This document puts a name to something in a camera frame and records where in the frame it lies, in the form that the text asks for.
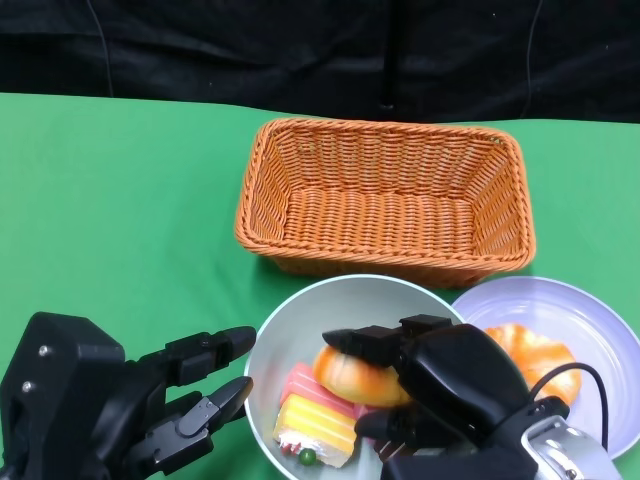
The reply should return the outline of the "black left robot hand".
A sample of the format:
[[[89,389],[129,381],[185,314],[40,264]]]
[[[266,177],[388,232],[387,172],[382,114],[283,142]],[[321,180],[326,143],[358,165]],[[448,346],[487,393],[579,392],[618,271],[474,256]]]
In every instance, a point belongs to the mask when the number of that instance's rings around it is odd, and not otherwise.
[[[115,341],[60,333],[36,357],[26,335],[1,386],[4,479],[147,479],[210,453],[213,435],[245,415],[252,388],[237,377],[214,392],[166,399],[226,368],[256,341],[250,326],[206,332],[127,361]]]

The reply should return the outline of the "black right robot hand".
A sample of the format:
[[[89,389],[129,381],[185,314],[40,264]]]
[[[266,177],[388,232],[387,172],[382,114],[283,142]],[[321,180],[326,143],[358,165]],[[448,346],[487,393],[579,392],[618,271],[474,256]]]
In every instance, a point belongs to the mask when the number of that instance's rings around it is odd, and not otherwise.
[[[561,479],[548,453],[568,406],[537,399],[515,364],[482,330],[417,315],[396,328],[327,331],[326,344],[350,360],[396,375],[406,406],[378,410],[357,434],[410,449],[382,467],[384,479]]]

